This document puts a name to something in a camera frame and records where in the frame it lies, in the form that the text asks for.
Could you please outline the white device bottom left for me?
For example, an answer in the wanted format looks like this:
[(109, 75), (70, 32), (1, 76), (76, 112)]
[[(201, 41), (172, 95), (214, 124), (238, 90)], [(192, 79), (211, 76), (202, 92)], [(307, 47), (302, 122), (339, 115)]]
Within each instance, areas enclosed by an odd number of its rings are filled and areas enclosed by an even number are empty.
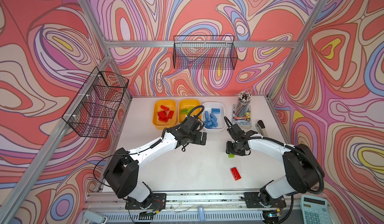
[(84, 218), (94, 224), (106, 224), (108, 221), (108, 217), (93, 211), (86, 211), (84, 213)]

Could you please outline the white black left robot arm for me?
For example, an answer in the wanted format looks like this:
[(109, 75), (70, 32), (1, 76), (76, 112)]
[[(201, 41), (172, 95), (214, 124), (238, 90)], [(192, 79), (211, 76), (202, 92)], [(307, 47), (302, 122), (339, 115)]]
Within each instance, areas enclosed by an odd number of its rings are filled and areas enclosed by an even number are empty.
[(119, 199), (135, 200), (149, 206), (154, 199), (152, 190), (139, 182), (139, 170), (161, 155), (179, 147), (185, 151), (189, 144), (204, 146), (207, 133), (202, 132), (204, 123), (198, 116), (188, 116), (171, 128), (165, 128), (159, 138), (129, 151), (120, 148), (112, 155), (103, 178)]

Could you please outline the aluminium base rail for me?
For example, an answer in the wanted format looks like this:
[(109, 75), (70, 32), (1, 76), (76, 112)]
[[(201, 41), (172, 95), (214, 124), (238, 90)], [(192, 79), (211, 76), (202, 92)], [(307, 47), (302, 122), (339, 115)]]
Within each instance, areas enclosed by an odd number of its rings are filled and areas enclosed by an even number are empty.
[(106, 224), (304, 224), (300, 201), (290, 197), (264, 207), (257, 200), (257, 189), (160, 191), (147, 207), (135, 200), (118, 199), (114, 193), (92, 194), (77, 221), (86, 211), (108, 217)]

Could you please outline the clear cup of pencils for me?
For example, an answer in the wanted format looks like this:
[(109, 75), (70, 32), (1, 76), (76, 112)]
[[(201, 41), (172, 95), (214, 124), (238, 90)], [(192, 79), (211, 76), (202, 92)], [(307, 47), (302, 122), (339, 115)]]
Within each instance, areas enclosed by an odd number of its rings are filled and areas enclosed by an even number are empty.
[(252, 100), (251, 92), (241, 91), (238, 94), (238, 102), (236, 104), (234, 114), (237, 117), (244, 117), (246, 115), (246, 112), (251, 100)]

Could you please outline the yellow plastic bin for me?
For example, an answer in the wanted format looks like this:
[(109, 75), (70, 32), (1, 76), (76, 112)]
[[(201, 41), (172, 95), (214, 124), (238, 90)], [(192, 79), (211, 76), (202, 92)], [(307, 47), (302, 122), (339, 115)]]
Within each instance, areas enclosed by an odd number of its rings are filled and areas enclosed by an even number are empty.
[(187, 111), (186, 114), (181, 113), (181, 109), (189, 109), (190, 107), (196, 107), (199, 106), (201, 103), (197, 99), (183, 99), (179, 102), (179, 110), (178, 110), (178, 121), (181, 123), (186, 117), (187, 114), (189, 113)]
[[(159, 121), (157, 112), (164, 111), (160, 108), (161, 105), (164, 105), (164, 106), (168, 107), (170, 110), (175, 112), (173, 118), (169, 119), (169, 121), (167, 123)], [(163, 128), (173, 127), (176, 125), (177, 119), (178, 119), (178, 117), (177, 117), (177, 104), (174, 100), (163, 99), (163, 100), (158, 100), (155, 102), (152, 122), (153, 122), (153, 125), (157, 129), (161, 130)]]

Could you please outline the Andy Griffiths paperback book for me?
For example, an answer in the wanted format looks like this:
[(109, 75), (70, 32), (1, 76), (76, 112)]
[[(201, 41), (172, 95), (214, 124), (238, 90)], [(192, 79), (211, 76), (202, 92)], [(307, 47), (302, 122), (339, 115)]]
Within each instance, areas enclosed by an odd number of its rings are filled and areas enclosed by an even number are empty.
[(251, 121), (251, 106), (248, 106), (245, 116), (238, 117), (235, 115), (236, 104), (232, 107), (232, 123), (238, 124), (242, 128), (250, 129), (252, 127)]

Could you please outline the blue lego brick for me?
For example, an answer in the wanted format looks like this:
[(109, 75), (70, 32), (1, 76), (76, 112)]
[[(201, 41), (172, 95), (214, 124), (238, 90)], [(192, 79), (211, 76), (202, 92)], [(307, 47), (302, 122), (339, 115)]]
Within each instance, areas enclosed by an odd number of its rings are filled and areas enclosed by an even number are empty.
[(205, 112), (204, 112), (204, 115), (205, 115), (205, 120), (206, 120), (206, 121), (209, 121), (209, 120), (210, 120), (210, 114), (209, 114), (209, 112), (208, 112), (208, 111), (205, 111)]
[(220, 114), (221, 113), (221, 109), (220, 108), (211, 108), (211, 112), (213, 114)]
[(214, 120), (215, 122), (217, 121), (217, 118), (213, 113), (210, 114), (210, 118), (211, 118), (211, 120)]
[(211, 119), (211, 122), (213, 123), (215, 128), (218, 126), (218, 123), (217, 123), (217, 121), (215, 119)]
[(209, 121), (209, 122), (204, 122), (204, 124), (205, 124), (205, 128), (206, 128), (206, 129), (211, 129), (212, 127), (215, 126), (215, 123), (213, 123), (213, 122), (211, 122), (211, 121)]

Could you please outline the black and silver stapler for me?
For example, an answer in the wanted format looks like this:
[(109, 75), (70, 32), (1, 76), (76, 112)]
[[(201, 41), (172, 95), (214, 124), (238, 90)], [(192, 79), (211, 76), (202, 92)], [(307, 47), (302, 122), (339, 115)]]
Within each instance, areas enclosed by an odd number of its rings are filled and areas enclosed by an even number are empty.
[(264, 122), (262, 120), (258, 120), (256, 123), (255, 123), (255, 128), (257, 129), (257, 132), (259, 134), (261, 134), (262, 136), (264, 137), (268, 137), (268, 133), (267, 133), (267, 130), (266, 130), (266, 126), (264, 124)]

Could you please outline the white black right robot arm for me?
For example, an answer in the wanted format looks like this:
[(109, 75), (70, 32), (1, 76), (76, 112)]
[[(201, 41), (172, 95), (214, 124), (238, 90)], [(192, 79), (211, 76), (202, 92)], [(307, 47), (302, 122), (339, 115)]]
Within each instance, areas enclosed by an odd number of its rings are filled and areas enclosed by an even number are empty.
[(325, 173), (308, 146), (292, 146), (265, 137), (256, 131), (245, 132), (237, 124), (227, 123), (232, 141), (226, 152), (235, 156), (248, 156), (252, 151), (266, 154), (284, 165), (285, 175), (264, 185), (257, 200), (262, 206), (271, 206), (282, 196), (298, 193), (319, 195), (324, 191)]

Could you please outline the right yellow plastic bin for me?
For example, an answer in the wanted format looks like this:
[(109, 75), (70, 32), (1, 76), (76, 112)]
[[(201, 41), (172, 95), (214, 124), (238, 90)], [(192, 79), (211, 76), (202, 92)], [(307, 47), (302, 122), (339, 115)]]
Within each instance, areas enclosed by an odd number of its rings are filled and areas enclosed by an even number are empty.
[(186, 114), (181, 113), (181, 109), (189, 109), (190, 107), (196, 107), (199, 106), (201, 103), (197, 99), (183, 99), (179, 102), (179, 110), (178, 110), (178, 121), (181, 123), (186, 117), (187, 114), (189, 113), (187, 111)]

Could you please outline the white plastic bin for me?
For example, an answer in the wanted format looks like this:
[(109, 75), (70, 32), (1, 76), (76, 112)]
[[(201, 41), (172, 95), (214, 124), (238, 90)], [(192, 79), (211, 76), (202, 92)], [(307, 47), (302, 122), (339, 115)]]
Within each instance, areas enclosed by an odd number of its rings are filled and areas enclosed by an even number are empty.
[(211, 121), (211, 118), (210, 118), (209, 121), (205, 120), (205, 115), (204, 115), (205, 111), (208, 111), (209, 114), (211, 114), (212, 113), (211, 112), (211, 108), (220, 108), (221, 109), (221, 113), (220, 114), (214, 114), (216, 116), (216, 118), (217, 118), (218, 126), (216, 128), (212, 127), (211, 129), (206, 129), (204, 127), (204, 129), (205, 130), (212, 130), (212, 131), (223, 130), (226, 127), (225, 120), (224, 120), (224, 116), (225, 116), (224, 105), (222, 103), (219, 103), (219, 102), (205, 102), (205, 103), (203, 103), (203, 106), (205, 107), (205, 109), (203, 111), (203, 122)]

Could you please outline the left yellow plastic bin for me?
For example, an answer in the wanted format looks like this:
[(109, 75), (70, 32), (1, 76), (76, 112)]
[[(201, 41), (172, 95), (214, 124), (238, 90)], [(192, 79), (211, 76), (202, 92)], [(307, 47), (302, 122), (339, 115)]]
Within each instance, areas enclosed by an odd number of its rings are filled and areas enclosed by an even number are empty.
[[(164, 111), (160, 108), (161, 105), (164, 105), (164, 106), (168, 107), (170, 110), (175, 112), (173, 118), (169, 119), (169, 121), (167, 123), (159, 121), (157, 112)], [(174, 100), (163, 99), (163, 100), (158, 100), (155, 102), (152, 122), (153, 122), (153, 125), (157, 129), (161, 130), (163, 128), (173, 127), (176, 125), (177, 119), (178, 119), (178, 117), (177, 117), (177, 104)]]

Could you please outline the white desk calculator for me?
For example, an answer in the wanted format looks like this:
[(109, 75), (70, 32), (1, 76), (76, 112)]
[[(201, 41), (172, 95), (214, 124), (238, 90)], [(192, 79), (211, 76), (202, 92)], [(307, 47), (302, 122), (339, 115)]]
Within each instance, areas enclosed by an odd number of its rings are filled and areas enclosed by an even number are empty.
[(332, 224), (328, 201), (323, 198), (303, 195), (300, 207), (304, 224)]

